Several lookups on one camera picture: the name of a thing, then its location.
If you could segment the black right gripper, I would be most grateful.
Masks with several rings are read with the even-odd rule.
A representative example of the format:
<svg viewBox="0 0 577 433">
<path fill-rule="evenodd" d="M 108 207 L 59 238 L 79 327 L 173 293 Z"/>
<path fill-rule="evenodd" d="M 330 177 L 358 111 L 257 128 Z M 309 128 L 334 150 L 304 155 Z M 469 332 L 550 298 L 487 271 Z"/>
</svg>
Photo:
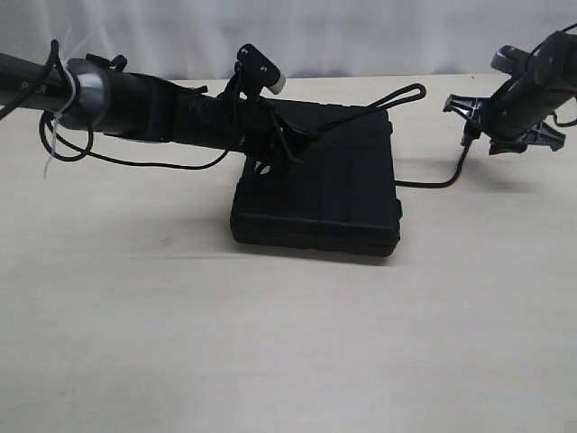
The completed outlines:
<svg viewBox="0 0 577 433">
<path fill-rule="evenodd" d="M 566 135 L 542 121 L 575 94 L 576 69 L 545 71 L 531 67 L 490 105 L 488 97 L 450 94 L 443 112 L 457 114 L 470 127 L 481 129 L 484 124 L 491 137 L 489 156 L 520 154 L 528 146 L 557 152 L 564 147 Z"/>
</svg>

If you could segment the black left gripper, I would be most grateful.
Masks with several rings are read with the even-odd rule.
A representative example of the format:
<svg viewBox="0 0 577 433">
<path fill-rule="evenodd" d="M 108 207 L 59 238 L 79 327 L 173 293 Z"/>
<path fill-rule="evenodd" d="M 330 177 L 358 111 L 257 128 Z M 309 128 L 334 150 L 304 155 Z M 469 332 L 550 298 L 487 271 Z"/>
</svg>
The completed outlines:
<svg viewBox="0 0 577 433">
<path fill-rule="evenodd" d="M 360 106 L 279 101 L 279 112 L 264 99 L 211 97 L 203 88 L 175 96 L 175 142 L 228 149 L 272 165 L 301 164 L 305 131 L 361 111 Z"/>
</svg>

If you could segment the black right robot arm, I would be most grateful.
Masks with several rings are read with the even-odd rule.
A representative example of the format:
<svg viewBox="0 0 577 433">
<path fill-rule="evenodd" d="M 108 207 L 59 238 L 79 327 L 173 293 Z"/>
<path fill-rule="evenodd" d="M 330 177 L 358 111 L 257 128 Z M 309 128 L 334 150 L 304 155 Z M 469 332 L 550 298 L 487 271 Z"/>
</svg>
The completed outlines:
<svg viewBox="0 0 577 433">
<path fill-rule="evenodd" d="M 491 66 L 509 75 L 491 96 L 451 94 L 445 100 L 443 110 L 465 120 L 461 146 L 486 134 L 490 155 L 522 153 L 532 145 L 561 150 L 565 135 L 545 119 L 576 97 L 576 36 L 553 32 L 532 52 L 504 45 Z"/>
</svg>

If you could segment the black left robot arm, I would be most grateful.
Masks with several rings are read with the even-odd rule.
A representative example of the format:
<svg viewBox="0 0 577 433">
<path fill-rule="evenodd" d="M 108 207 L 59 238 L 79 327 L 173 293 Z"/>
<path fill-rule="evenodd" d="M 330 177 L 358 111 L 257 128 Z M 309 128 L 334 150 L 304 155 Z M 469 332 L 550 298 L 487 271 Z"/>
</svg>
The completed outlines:
<svg viewBox="0 0 577 433">
<path fill-rule="evenodd" d="M 268 99 L 285 77 L 251 44 L 237 52 L 234 74 L 215 97 L 206 87 L 187 88 L 164 78 L 127 72 L 127 59 L 88 54 L 63 61 L 51 45 L 44 64 L 15 56 L 1 57 L 1 116 L 17 108 L 41 112 L 39 136 L 60 161 L 92 155 L 96 134 L 138 143 L 177 143 L 239 152 L 277 164 L 298 161 L 323 134 L 357 118 L 336 118 L 304 126 L 282 112 L 297 101 Z"/>
</svg>

